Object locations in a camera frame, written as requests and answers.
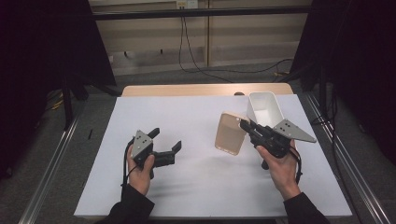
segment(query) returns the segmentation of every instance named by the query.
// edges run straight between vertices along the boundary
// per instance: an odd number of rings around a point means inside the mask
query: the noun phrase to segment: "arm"
[[[149,191],[149,172],[154,164],[154,156],[150,155],[145,161],[143,170],[136,167],[136,163],[128,156],[129,184],[125,188],[121,201],[114,204],[110,214],[96,224],[118,224],[118,223],[144,223],[148,220],[154,203],[146,194]]]
[[[294,140],[290,145],[294,150]],[[296,223],[330,223],[323,214],[301,193],[295,181],[297,161],[288,153],[284,158],[277,159],[265,147],[256,147],[263,159],[268,163],[274,184],[285,200],[285,209],[290,224]]]

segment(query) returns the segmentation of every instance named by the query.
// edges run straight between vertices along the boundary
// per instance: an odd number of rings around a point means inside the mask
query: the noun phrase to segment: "white tabletop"
[[[296,95],[276,97],[286,119],[315,137]],[[122,159],[137,130],[154,138],[155,151],[179,140],[174,165],[155,168],[147,197],[152,218],[285,217],[283,200],[248,136],[237,156],[215,148],[222,111],[246,115],[246,96],[118,98],[75,216],[107,216],[120,200]],[[346,199],[319,143],[296,141],[303,160],[300,188],[327,217],[350,216]]]

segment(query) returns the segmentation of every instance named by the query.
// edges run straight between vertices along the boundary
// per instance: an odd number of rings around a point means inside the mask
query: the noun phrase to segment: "black sleeve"
[[[110,214],[96,224],[145,223],[153,207],[154,203],[128,185],[122,195],[121,202],[114,204]]]
[[[285,202],[289,224],[329,223],[329,220],[319,212],[308,197],[301,193]]]

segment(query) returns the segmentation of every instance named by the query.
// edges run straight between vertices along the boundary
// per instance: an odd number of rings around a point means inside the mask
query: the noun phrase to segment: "wall outlet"
[[[176,1],[176,9],[187,9],[187,0]]]
[[[198,0],[187,0],[187,8],[198,8]]]

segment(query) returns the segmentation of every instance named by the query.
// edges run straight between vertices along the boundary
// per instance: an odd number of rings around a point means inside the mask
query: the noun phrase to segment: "table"
[[[124,97],[118,99],[107,126],[75,216],[91,218],[108,214],[111,206],[120,199],[118,182],[124,143],[139,127],[144,127],[147,130],[142,131],[148,133],[160,125],[162,133],[154,139],[155,151],[169,150],[180,139],[183,147],[177,153],[176,164],[154,169],[156,177],[148,192],[148,198],[156,203],[151,218],[284,217],[283,200],[268,171],[260,167],[262,160],[247,137],[236,157],[215,149],[211,140],[216,135],[222,109],[237,113],[246,110],[246,96],[227,95],[239,91],[249,94],[268,90],[278,93],[277,100],[285,118],[315,136],[297,96],[290,94],[292,91],[288,84],[125,88]],[[303,158],[302,191],[325,216],[350,216],[347,202],[320,145],[296,141],[296,146]]]

